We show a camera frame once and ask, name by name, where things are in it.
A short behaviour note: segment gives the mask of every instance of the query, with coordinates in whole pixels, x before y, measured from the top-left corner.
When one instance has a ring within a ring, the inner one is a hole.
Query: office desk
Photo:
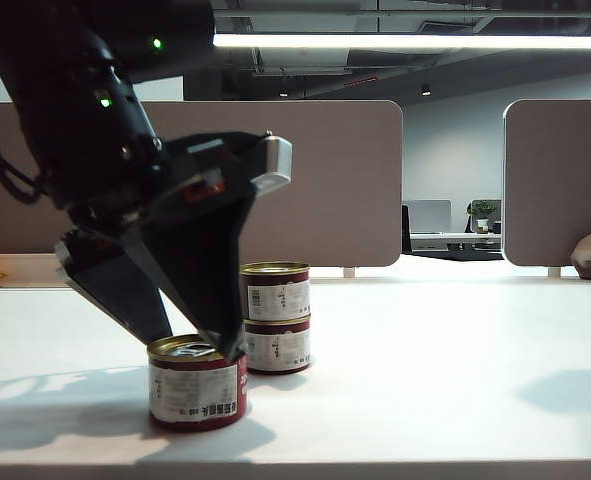
[[[312,367],[251,376],[246,416],[198,434],[149,422],[144,348],[80,296],[0,289],[0,479],[591,479],[590,281],[313,274]]]
[[[416,250],[449,250],[449,245],[471,246],[473,244],[500,244],[499,233],[411,233],[411,246]]]

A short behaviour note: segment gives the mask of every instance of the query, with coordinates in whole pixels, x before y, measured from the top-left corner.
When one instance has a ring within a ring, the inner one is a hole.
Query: black cable
[[[8,176],[8,174],[12,174],[18,180],[24,182],[28,186],[32,187],[32,192],[25,192],[24,190],[20,189],[15,182]],[[2,154],[0,153],[0,183],[6,189],[8,193],[10,193],[13,198],[19,200],[22,203],[27,205],[36,203],[39,200],[39,197],[44,193],[42,190],[41,185],[39,184],[39,180],[33,180],[29,178],[27,175],[22,173],[20,170],[15,168],[12,164],[7,162]]]

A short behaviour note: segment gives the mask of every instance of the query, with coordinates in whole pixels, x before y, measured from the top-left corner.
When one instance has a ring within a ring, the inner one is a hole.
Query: cubicle partition
[[[157,133],[271,130],[293,143],[292,184],[259,198],[241,238],[243,261],[384,266],[401,252],[399,107],[388,101],[149,102]],[[20,169],[35,162],[12,104],[0,103],[0,147]],[[51,252],[70,228],[48,199],[27,207],[0,186],[0,253]]]
[[[504,255],[570,265],[591,233],[591,100],[522,100],[504,120]]]

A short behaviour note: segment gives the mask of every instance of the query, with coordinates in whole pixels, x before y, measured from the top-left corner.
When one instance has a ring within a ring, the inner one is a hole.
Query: red can
[[[310,266],[299,262],[258,262],[242,265],[240,288],[244,318],[276,322],[311,313]]]
[[[248,370],[266,374],[295,373],[311,362],[310,315],[297,320],[244,320]]]
[[[227,362],[199,335],[162,338],[147,349],[149,410],[161,425],[213,430],[246,411],[246,356]]]

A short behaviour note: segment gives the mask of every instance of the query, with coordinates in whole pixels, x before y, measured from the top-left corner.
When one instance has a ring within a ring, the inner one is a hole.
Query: fluorescent light
[[[521,35],[215,34],[216,47],[591,50],[591,37]]]

